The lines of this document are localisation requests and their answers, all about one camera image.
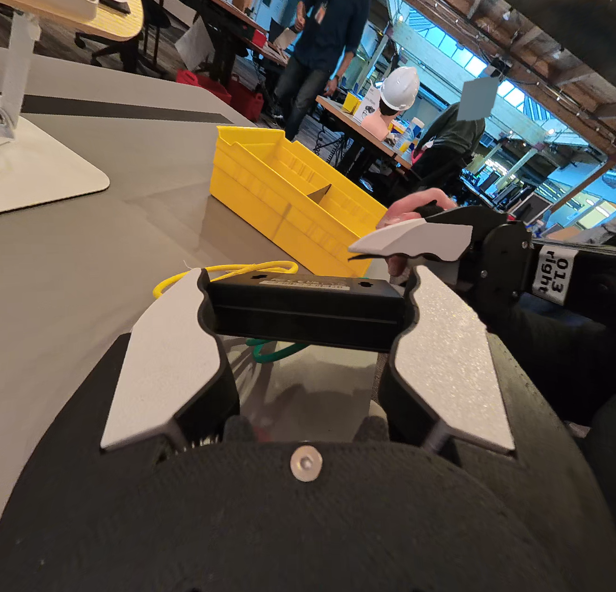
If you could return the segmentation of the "wooden desk with yellow edge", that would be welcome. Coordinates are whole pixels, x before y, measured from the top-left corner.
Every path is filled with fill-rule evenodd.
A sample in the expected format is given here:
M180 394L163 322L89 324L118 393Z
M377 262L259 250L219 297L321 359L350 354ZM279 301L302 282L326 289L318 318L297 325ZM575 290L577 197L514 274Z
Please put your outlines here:
M132 39L143 27L141 0L126 2L128 13L111 8L101 0L1 0L1 4L14 10L119 42Z

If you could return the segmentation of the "person's right hand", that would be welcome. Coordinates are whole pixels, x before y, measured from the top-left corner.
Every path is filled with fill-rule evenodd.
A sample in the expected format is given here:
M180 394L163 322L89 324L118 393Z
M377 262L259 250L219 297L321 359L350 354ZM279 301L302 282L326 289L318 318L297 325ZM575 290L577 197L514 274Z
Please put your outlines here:
M457 203L438 188L427 188L411 193L393 203L376 226L377 230L392 226L402 221L420 218L417 210L430 203L435 203L444 210L457 208ZM392 280L399 279L406 271L407 259L393 257L387 259L388 273Z

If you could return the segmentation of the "long dark workbench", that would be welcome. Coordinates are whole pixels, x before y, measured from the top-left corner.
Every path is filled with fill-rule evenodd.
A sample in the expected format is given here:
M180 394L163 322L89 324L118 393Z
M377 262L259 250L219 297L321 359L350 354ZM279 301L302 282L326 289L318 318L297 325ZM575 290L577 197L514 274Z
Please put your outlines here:
M256 53L284 68L287 61L267 45L264 29L227 0L179 0L203 20L214 54L207 66L212 80L227 86L240 54Z

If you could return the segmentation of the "white monitor stand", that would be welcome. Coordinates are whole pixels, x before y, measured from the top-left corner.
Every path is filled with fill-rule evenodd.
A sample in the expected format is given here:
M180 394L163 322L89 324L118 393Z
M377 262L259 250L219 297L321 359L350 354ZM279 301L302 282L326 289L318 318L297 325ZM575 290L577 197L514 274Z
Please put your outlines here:
M107 190L108 176L22 117L38 19L15 11L1 80L1 213Z

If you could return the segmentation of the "pink mannequin head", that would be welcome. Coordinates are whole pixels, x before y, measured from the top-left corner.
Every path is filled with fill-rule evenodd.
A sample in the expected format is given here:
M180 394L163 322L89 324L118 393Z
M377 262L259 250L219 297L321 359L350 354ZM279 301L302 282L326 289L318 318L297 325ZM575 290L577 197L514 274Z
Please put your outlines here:
M399 110L391 108L381 97L377 108L363 118L360 126L376 140L383 142L389 135L389 126L398 114Z

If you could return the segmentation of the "person's dark jacket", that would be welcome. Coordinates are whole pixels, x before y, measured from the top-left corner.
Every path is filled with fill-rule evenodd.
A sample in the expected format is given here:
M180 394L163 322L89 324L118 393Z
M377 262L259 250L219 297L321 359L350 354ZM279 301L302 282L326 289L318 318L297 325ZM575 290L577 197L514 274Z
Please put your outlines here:
M615 327L569 326L518 305L479 317L558 416L590 428L586 452L615 471Z

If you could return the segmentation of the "yellow plastic bin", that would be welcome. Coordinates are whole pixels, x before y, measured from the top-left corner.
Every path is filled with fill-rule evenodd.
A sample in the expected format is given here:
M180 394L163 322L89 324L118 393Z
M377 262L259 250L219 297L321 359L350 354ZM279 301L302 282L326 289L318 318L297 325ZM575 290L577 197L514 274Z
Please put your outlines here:
M349 246L386 208L281 130L218 126L210 194L315 275L363 277Z

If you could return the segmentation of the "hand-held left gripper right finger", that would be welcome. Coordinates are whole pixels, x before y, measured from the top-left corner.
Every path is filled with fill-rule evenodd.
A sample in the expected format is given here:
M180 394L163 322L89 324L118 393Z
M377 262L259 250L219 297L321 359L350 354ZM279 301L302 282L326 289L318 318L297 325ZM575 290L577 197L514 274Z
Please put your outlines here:
M487 331L475 312L426 266L412 268L404 301L408 325L378 389L395 436L432 453L450 439L514 452Z

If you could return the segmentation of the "red toolbox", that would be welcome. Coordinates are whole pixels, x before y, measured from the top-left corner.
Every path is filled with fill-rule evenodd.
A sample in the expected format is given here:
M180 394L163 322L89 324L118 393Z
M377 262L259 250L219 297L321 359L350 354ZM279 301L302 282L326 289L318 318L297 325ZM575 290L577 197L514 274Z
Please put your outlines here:
M232 73L226 85L214 81L205 75L188 70L178 70L175 81L182 85L203 88L230 105L251 122L258 122L264 106L262 93L250 90L240 80L237 73Z

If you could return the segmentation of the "black office chair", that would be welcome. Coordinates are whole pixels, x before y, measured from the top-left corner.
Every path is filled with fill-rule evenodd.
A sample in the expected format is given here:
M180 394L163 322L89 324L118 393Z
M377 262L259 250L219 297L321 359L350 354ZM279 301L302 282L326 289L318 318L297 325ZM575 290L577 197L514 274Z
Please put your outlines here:
M102 67L100 58L118 54L124 72L141 73L144 76L149 76L150 73L153 73L158 78L165 79L167 73L158 68L157 64L150 61L147 56L147 44L144 44L143 51L141 51L140 47L142 41L147 41L150 27L167 29L171 26L171 22L160 4L153 0L141 1L144 23L141 32L134 38L126 42L112 42L100 36L76 32L74 35L74 44L81 49L86 48L86 40L106 45L104 48L98 49L91 54L91 65Z

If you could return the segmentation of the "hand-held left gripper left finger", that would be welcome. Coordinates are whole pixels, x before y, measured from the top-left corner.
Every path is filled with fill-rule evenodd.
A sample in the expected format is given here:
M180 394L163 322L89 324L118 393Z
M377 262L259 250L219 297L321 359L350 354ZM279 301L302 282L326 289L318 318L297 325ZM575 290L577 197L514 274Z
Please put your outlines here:
M226 350L214 332L205 269L192 269L136 321L127 343L100 448L162 437L186 451L224 433L240 414Z

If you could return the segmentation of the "wooden work table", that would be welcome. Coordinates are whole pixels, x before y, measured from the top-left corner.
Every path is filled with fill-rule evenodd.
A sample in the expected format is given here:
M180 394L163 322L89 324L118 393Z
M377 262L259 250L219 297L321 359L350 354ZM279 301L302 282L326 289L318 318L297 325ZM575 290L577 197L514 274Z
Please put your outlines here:
M373 151L376 150L386 157L393 159L403 168L407 170L412 168L410 155L399 154L386 143L378 141L374 135L370 134L360 126L359 122L354 119L353 115L343 110L343 104L337 103L334 100L324 96L317 96L315 101L319 103L324 110L338 120L338 124L343 127L343 133L357 142L358 147L360 146Z

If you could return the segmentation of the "white product box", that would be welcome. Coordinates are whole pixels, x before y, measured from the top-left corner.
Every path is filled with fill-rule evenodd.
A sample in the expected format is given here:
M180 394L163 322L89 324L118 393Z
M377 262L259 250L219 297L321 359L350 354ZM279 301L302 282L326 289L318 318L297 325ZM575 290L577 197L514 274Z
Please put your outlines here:
M361 124L366 117L379 109L379 104L380 89L374 85L371 85L355 110L354 119L356 122Z

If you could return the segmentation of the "white hard hat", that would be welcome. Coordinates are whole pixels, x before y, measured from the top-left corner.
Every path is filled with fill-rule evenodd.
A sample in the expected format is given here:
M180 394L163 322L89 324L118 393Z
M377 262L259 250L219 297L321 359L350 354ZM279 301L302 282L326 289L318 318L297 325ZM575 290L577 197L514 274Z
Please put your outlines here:
M419 88L420 78L416 67L397 68L381 85L381 101L394 111L407 111L415 103Z

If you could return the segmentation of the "black network switch box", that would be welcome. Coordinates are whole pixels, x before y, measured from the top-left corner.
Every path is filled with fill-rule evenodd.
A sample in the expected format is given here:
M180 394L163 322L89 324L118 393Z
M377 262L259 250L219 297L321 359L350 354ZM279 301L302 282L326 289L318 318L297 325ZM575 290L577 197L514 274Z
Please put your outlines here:
M198 322L213 334L389 352L408 325L407 300L385 280L258 271L211 282Z

